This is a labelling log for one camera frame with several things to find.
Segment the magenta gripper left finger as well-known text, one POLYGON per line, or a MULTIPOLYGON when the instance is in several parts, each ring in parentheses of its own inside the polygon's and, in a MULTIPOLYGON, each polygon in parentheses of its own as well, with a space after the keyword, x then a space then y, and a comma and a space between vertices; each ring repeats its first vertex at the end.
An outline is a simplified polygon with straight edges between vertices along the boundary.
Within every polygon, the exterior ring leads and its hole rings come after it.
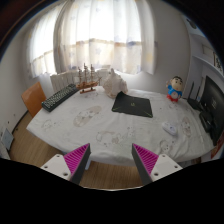
POLYGON ((79 184, 91 154, 87 143, 65 155, 56 154, 41 168, 65 180, 79 184))

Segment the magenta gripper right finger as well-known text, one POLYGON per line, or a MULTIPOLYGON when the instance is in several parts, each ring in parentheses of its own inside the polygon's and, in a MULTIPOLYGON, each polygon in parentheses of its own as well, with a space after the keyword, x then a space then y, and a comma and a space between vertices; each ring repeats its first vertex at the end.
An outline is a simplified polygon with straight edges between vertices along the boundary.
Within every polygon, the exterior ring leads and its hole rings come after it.
POLYGON ((166 154, 157 155, 137 144, 132 144, 132 156, 144 185, 182 169, 166 154))

